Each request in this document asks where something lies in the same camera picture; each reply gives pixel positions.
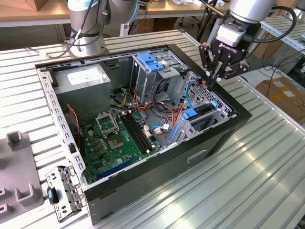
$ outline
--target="desk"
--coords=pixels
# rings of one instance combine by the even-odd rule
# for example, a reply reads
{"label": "desk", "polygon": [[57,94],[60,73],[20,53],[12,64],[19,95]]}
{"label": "desk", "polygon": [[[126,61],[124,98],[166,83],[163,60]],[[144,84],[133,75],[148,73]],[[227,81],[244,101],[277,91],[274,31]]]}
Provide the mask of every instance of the desk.
{"label": "desk", "polygon": [[[147,7],[147,18],[187,17],[203,15],[205,7],[193,3],[176,5],[166,2],[150,2]],[[17,9],[0,5],[0,27],[48,25],[70,23],[70,12],[66,0],[48,0],[38,11]]]}
{"label": "desk", "polygon": [[[178,30],[108,38],[105,43],[110,52],[175,43],[201,65],[199,43]],[[65,50],[59,44],[35,48],[54,55]],[[65,165],[67,158],[34,68],[45,61],[50,60],[24,49],[0,52],[0,137],[14,130],[29,133],[45,198],[41,206],[0,227],[92,229],[86,208],[58,224],[47,200],[45,174]],[[241,78],[220,83],[251,112],[249,122],[217,154],[95,229],[294,228],[305,214],[305,130]]]}

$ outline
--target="green motherboard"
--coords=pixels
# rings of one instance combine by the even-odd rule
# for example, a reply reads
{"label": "green motherboard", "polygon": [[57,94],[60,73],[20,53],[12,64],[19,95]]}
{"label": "green motherboard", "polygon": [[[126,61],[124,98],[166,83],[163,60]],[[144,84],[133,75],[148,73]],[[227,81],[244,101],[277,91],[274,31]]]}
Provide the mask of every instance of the green motherboard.
{"label": "green motherboard", "polygon": [[[130,117],[134,119],[141,131],[145,133],[143,129],[145,123],[140,113],[133,112]],[[118,115],[115,117],[115,120],[119,127],[118,133],[111,133],[106,138],[103,137],[101,129],[104,131],[112,127],[109,118],[98,120],[101,129],[97,122],[85,125],[81,129],[85,150],[83,160],[86,170],[84,174],[88,184],[92,184],[99,178],[109,175],[107,171],[109,172],[120,165],[126,167],[162,149],[159,141],[152,136],[150,138],[147,137],[147,140],[153,146],[153,149],[148,153],[141,152],[131,133],[129,133],[128,128],[123,124],[122,117]]]}

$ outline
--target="metal bracket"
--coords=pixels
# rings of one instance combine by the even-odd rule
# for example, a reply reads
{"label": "metal bracket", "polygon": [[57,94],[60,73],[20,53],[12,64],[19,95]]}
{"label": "metal bracket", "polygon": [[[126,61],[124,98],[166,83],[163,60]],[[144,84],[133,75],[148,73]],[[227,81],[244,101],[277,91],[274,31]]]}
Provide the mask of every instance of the metal bracket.
{"label": "metal bracket", "polygon": [[57,220],[61,223],[79,213],[86,205],[81,186],[72,166],[56,167],[46,174],[48,186],[55,190],[58,203],[54,205]]}

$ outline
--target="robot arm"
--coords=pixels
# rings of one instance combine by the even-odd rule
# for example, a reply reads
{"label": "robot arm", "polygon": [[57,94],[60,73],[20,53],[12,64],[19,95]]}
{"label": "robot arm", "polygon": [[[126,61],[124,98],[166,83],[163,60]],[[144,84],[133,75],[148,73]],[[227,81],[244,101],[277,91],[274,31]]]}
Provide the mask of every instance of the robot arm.
{"label": "robot arm", "polygon": [[68,0],[71,17],[69,50],[77,57],[106,51],[102,31],[106,24],[133,21],[139,11],[137,0]]}
{"label": "robot arm", "polygon": [[[210,89],[216,81],[231,79],[249,70],[249,64],[245,59],[246,50],[241,45],[242,40],[258,43],[273,42],[292,31],[296,24],[295,13],[288,7],[273,7],[274,4],[275,0],[232,0],[230,14],[220,26],[216,38],[211,43],[199,46],[203,67],[207,69],[207,85]],[[291,28],[280,37],[270,40],[258,40],[247,35],[247,28],[251,24],[258,24],[265,20],[271,9],[283,9],[290,12],[294,18]],[[228,70],[228,66],[236,64],[238,64],[236,67],[231,67],[233,69]]]}

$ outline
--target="black cable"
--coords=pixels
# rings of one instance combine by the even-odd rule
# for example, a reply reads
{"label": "black cable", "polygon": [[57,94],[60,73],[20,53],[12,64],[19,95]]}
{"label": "black cable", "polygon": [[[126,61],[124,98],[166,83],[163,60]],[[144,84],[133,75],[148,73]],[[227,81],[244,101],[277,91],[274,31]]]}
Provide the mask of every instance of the black cable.
{"label": "black cable", "polygon": [[131,30],[132,30],[132,27],[133,27],[134,22],[135,22],[135,21],[133,21],[132,24],[131,24],[130,27],[129,27],[128,35],[129,35],[129,33],[131,32]]}
{"label": "black cable", "polygon": [[[141,10],[144,11],[145,15],[144,15],[144,17],[142,18],[142,20],[139,21],[139,24],[140,24],[144,19],[147,19],[147,9],[144,10],[144,9],[141,8]],[[129,30],[128,30],[128,35],[129,35],[129,33],[137,26],[137,25],[134,25],[134,26],[133,26],[134,22],[135,22],[135,20],[132,22],[132,24],[131,24],[131,26],[130,26],[130,28],[129,28]]]}
{"label": "black cable", "polygon": [[266,98],[268,98],[268,95],[269,95],[269,92],[270,92],[270,87],[271,87],[271,81],[272,81],[272,79],[273,79],[273,76],[274,76],[275,71],[278,69],[278,67],[281,66],[281,64],[282,64],[285,60],[287,60],[287,59],[289,59],[289,58],[291,58],[291,57],[286,57],[286,58],[284,58],[277,66],[275,66],[275,68],[274,68],[274,70],[273,70],[273,73],[272,73],[272,75],[271,75],[270,81],[269,81],[268,91],[267,91],[267,94],[266,94]]}
{"label": "black cable", "polygon": [[196,37],[196,39],[198,39],[198,36],[199,36],[199,30],[200,30],[200,28],[201,28],[201,26],[202,26],[202,22],[203,22],[203,19],[204,19],[205,13],[206,13],[206,9],[204,10],[204,13],[203,13],[203,16],[202,16],[202,19],[201,19],[201,22],[200,22],[200,26],[199,26],[198,31],[197,31],[197,37]]}
{"label": "black cable", "polygon": [[[212,5],[212,6],[215,7],[216,4],[217,4],[217,0],[211,1],[211,5]],[[206,12],[209,14],[209,10],[208,10],[207,7],[205,8],[204,14],[203,14],[203,15],[205,15]],[[203,27],[201,28],[200,33],[199,33],[199,35],[197,36],[197,41],[198,41],[198,42],[200,42],[200,40],[201,40],[201,38],[202,38],[202,35],[203,35],[203,33],[204,33],[204,31],[205,31],[207,25],[208,25],[209,22],[211,21],[211,18],[212,18],[212,17],[213,17],[212,14],[209,14],[209,15],[207,16],[207,18],[205,19],[204,24],[203,24]]]}
{"label": "black cable", "polygon": [[280,35],[278,37],[275,37],[275,38],[272,38],[272,39],[260,40],[260,39],[257,39],[255,37],[253,37],[253,36],[249,36],[247,34],[244,34],[243,35],[243,40],[245,40],[247,42],[254,42],[254,43],[275,42],[275,41],[278,41],[278,40],[284,38],[285,36],[287,36],[295,28],[295,25],[296,25],[296,22],[297,22],[297,16],[296,16],[296,14],[295,14],[293,9],[291,9],[291,8],[289,8],[287,6],[273,6],[272,9],[273,10],[276,10],[276,9],[285,10],[285,11],[289,12],[292,15],[292,24],[291,24],[290,28],[285,33],[283,33],[282,35]]}
{"label": "black cable", "polygon": [[61,43],[61,39],[59,38],[59,35],[58,35],[58,32],[57,32],[57,29],[56,29],[56,26],[54,25],[54,28],[55,28],[55,31],[56,31],[56,36],[57,36],[57,40],[59,41],[59,43]]}
{"label": "black cable", "polygon": [[76,40],[74,40],[74,43],[72,44],[72,46],[80,47],[80,46],[87,46],[87,45],[95,43],[96,41],[98,41],[101,38],[103,30],[104,30],[104,26],[105,26],[105,23],[103,23],[99,35],[93,41],[91,41],[89,43],[85,43],[85,44],[74,44],[76,41]]}
{"label": "black cable", "polygon": [[91,32],[91,31],[95,28],[95,26],[97,25],[97,22],[98,22],[98,19],[99,19],[99,11],[100,11],[100,2],[101,2],[101,0],[98,0],[98,1],[99,1],[99,3],[98,3],[98,5],[97,5],[97,12],[96,12],[95,24],[94,24],[90,29],[88,29],[88,31],[86,31],[86,32],[82,35],[82,37],[85,36],[85,35],[87,35],[89,32]]}
{"label": "black cable", "polygon": [[112,37],[112,36],[110,36],[110,35],[108,35],[106,33],[103,33],[103,36]]}
{"label": "black cable", "polygon": [[143,29],[143,33],[145,33],[145,29],[146,29],[146,22],[147,22],[147,9],[145,8],[145,16],[144,18],[146,18],[146,20],[144,21],[144,29]]}
{"label": "black cable", "polygon": [[[264,52],[264,54],[263,54],[263,59],[262,59],[262,64],[263,64],[263,67],[264,67],[264,56],[265,56],[265,54],[266,54],[266,52],[267,52],[267,49],[268,49],[268,47],[269,47],[269,45],[270,45],[271,43],[269,43],[268,44],[268,46],[267,46],[267,48],[266,48],[266,50],[265,50],[265,52]],[[283,44],[283,42],[277,47],[277,49],[275,49],[274,50],[274,52],[269,56],[269,58],[266,60],[266,63],[268,62],[268,60],[270,60],[270,58],[275,54],[275,52],[282,46],[282,44]]]}

